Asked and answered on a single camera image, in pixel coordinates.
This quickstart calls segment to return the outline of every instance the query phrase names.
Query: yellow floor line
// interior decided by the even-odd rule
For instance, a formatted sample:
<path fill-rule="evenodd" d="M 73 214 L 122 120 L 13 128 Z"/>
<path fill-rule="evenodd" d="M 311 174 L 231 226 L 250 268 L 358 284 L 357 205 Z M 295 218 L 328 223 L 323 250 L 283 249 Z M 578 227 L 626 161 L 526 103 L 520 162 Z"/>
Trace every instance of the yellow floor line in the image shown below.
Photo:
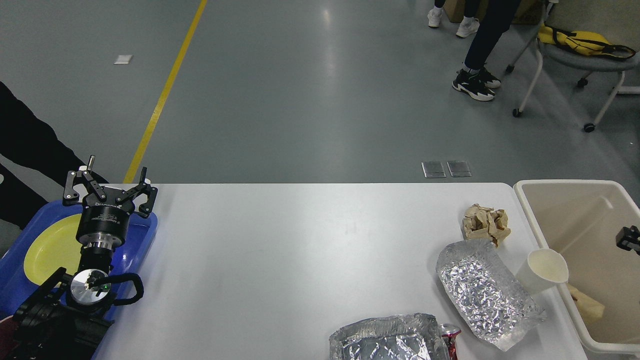
<path fill-rule="evenodd" d="M 204 7 L 206 4 L 207 4 L 207 0 L 200 1 L 200 6 L 198 7 L 198 11 L 196 12 L 196 15 L 193 17 L 193 21 L 191 21 L 191 26 L 189 27 L 187 36 L 184 37 L 184 41 L 182 42 L 182 47 L 180 48 L 178 57 L 176 57 L 175 62 L 173 63 L 173 67 L 171 68 L 171 72 L 169 73 L 169 78 L 166 80 L 166 83 L 164 84 L 164 89 L 160 94 L 160 98 L 158 99 L 158 103 L 156 104 L 156 108 L 154 109 L 154 113 L 151 115 L 151 119 L 147 124 L 147 129 L 145 130 L 145 133 L 142 135 L 142 140 L 140 140 L 140 144 L 138 144 L 138 149 L 136 150 L 136 153 L 133 156 L 133 160 L 131 160 L 131 164 L 129 165 L 127 174 L 125 175 L 124 180 L 122 181 L 124 184 L 132 183 L 134 176 L 138 172 L 138 168 L 140 167 L 142 158 L 145 155 L 145 151 L 147 151 L 149 140 L 151 140 L 151 136 L 154 134 L 154 130 L 156 129 L 156 124 L 158 122 L 158 119 L 160 118 L 162 109 L 164 108 L 164 103 L 166 102 L 167 97 L 169 97 L 169 93 L 171 92 L 171 87 L 175 82 L 175 77 L 178 75 L 178 71 L 180 71 L 180 66 L 182 65 L 184 56 L 187 53 L 187 49 L 189 49 L 191 38 L 193 38 L 193 33 L 196 31 L 196 28 L 198 27 L 198 23 L 200 22 L 200 17 L 202 16 L 202 12 L 204 11 Z"/>

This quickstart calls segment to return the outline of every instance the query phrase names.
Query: foil tray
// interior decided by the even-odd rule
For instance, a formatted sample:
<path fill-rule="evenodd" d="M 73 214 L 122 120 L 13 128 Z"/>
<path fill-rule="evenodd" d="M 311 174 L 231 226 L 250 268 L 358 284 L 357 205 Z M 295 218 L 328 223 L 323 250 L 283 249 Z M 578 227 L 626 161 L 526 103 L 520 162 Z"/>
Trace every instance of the foil tray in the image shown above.
<path fill-rule="evenodd" d="M 331 360 L 449 360 L 435 316 L 416 313 L 369 318 L 329 337 Z"/>
<path fill-rule="evenodd" d="M 471 331 L 502 351 L 546 319 L 489 239 L 449 244 L 436 265 L 447 295 Z"/>

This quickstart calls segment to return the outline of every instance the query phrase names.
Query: trash bin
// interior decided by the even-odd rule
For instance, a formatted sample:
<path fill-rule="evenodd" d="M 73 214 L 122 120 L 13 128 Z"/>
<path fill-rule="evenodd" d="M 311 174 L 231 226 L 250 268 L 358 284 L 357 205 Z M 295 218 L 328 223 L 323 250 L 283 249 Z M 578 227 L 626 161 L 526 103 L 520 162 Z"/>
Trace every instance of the trash bin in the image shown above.
<path fill-rule="evenodd" d="M 569 283 L 605 306 L 585 325 L 566 285 L 558 290 L 582 344 L 594 352 L 640 354 L 640 256 L 616 246 L 640 210 L 614 181 L 525 180 L 514 189 L 540 247 L 562 254 Z"/>

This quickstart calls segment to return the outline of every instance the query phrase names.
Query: person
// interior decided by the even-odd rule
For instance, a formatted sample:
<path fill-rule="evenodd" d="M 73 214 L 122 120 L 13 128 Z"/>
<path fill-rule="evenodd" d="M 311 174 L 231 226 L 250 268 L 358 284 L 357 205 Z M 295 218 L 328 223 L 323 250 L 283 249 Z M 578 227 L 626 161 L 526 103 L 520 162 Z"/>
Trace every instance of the person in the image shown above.
<path fill-rule="evenodd" d="M 53 128 L 38 119 L 0 81 L 0 154 L 64 186 L 67 172 L 84 162 L 58 140 Z M 93 173 L 99 183 L 108 183 Z M 0 219 L 24 229 L 47 201 L 0 164 Z"/>
<path fill-rule="evenodd" d="M 486 15 L 467 51 L 464 66 L 452 83 L 454 89 L 474 100 L 493 100 L 493 89 L 502 83 L 486 69 L 486 59 L 502 34 L 509 29 L 519 5 L 520 0 L 489 0 Z"/>
<path fill-rule="evenodd" d="M 442 18 L 442 7 L 446 0 L 434 0 L 433 9 L 427 13 L 427 19 L 429 20 L 429 27 L 432 29 L 440 27 L 440 19 Z M 465 0 L 465 14 L 456 36 L 459 38 L 466 38 L 469 35 L 478 31 L 480 22 L 475 18 L 480 6 L 480 0 Z"/>

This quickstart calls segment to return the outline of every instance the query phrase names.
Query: paper cup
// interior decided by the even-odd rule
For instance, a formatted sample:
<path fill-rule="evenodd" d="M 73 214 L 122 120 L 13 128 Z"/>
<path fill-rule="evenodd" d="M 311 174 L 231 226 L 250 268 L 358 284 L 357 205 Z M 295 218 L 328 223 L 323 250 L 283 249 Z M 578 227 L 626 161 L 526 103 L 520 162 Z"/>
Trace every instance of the paper cup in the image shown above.
<path fill-rule="evenodd" d="M 569 269 L 562 255 L 552 249 L 538 249 L 529 253 L 516 279 L 533 295 L 557 284 L 569 281 Z"/>

